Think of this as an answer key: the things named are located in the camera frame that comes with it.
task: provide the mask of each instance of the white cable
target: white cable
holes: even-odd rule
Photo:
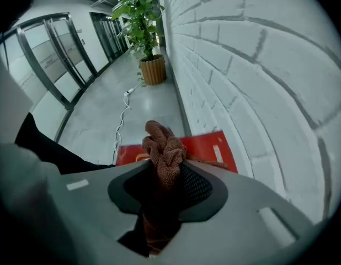
[[[138,88],[138,86],[139,86],[140,84],[142,84],[142,82],[143,82],[143,81],[141,81],[141,82],[133,89],[133,91],[134,91],[136,88]]]
[[[116,130],[115,130],[115,131],[116,131],[116,134],[117,134],[117,136],[116,136],[117,139],[118,139],[118,135],[119,135],[119,139],[118,139],[116,142],[114,142],[114,151],[115,151],[115,153],[116,153],[117,156],[118,156],[118,151],[116,150],[116,147],[117,147],[117,145],[118,145],[118,142],[121,141],[121,134],[119,133],[118,129],[119,129],[119,127],[121,127],[121,126],[123,125],[123,123],[124,123],[124,119],[122,118],[122,115],[124,114],[124,112],[125,112],[127,109],[131,109],[130,106],[125,102],[125,98],[128,97],[128,96],[129,96],[129,94],[126,95],[126,96],[124,97],[124,99],[123,99],[123,101],[124,101],[126,107],[125,107],[125,109],[124,109],[124,110],[121,112],[121,114],[120,114],[121,123],[120,123],[119,126],[116,127]]]
[[[116,156],[118,156],[118,151],[116,150],[116,147],[118,146],[118,142],[119,142],[119,141],[121,142],[121,134],[119,133],[118,129],[119,129],[119,127],[121,127],[121,126],[123,125],[123,123],[124,123],[124,119],[123,119],[122,115],[124,114],[124,112],[125,112],[127,109],[131,109],[131,107],[125,102],[125,98],[126,98],[126,97],[129,97],[129,96],[131,95],[131,93],[132,93],[136,88],[139,87],[140,84],[142,84],[142,81],[141,81],[135,88],[132,88],[132,89],[130,89],[130,90],[128,90],[127,92],[124,93],[123,102],[124,102],[124,104],[126,105],[126,107],[125,107],[125,109],[124,109],[124,110],[121,112],[121,114],[120,114],[121,123],[120,123],[120,125],[117,126],[116,129],[115,129],[116,134],[117,134],[117,136],[116,136],[117,141],[114,142],[114,151],[115,151],[115,153],[116,153]]]

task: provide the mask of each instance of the glass door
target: glass door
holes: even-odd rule
[[[69,72],[44,21],[23,30],[39,65],[60,93],[71,102],[84,85],[73,72]]]
[[[17,36],[14,34],[0,44],[0,57],[10,75],[31,99],[31,112],[48,92],[24,55]]]
[[[103,29],[106,32],[106,36],[107,36],[109,44],[113,50],[113,53],[114,53],[115,57],[118,58],[121,55],[121,52],[118,48],[118,44],[116,43],[116,40],[114,39],[114,34],[113,34],[112,30],[109,28],[109,21],[104,17],[104,18],[102,18],[101,23],[102,23]]]
[[[70,33],[67,19],[50,19],[49,26],[53,29],[54,37],[57,38],[58,43],[61,46],[64,60],[72,67],[78,78],[86,84],[93,74],[78,50]]]
[[[103,51],[105,53],[105,55],[107,56],[109,62],[112,62],[112,60],[115,59],[115,55],[114,55],[114,52],[109,44],[109,39],[106,35],[106,32],[102,26],[102,23],[99,19],[99,16],[94,14],[94,13],[91,13],[91,18],[92,18],[92,22],[93,22],[93,25],[94,25],[94,29],[97,33],[97,37],[99,39],[99,42],[103,48]]]
[[[110,22],[110,24],[112,24],[114,26],[115,29],[115,35],[117,36],[118,42],[121,46],[122,51],[125,53],[127,51],[127,44],[125,41],[125,37],[122,38],[118,38],[118,34],[121,32],[121,25],[120,22],[118,20],[115,20],[113,22]]]
[[[126,50],[123,49],[122,43],[116,36],[118,31],[116,30],[114,23],[110,21],[110,16],[100,13],[90,14],[100,44],[109,61],[121,56]]]

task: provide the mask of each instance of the glass wall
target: glass wall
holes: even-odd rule
[[[58,141],[77,101],[97,77],[68,14],[35,18],[0,40],[0,57],[32,100],[38,129]]]

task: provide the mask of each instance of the white label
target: white label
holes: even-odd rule
[[[213,147],[214,147],[214,152],[215,152],[215,155],[216,155],[216,158],[217,158],[217,162],[223,163],[223,158],[222,158],[219,146],[218,145],[214,145]]]
[[[86,179],[83,179],[82,181],[79,181],[76,183],[70,183],[66,185],[68,190],[74,190],[74,189],[82,188],[85,186],[88,186],[88,181]]]

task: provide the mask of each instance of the wooden planter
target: wooden planter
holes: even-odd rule
[[[140,69],[146,84],[160,84],[166,79],[166,67],[162,55],[154,55],[153,61],[140,61]]]

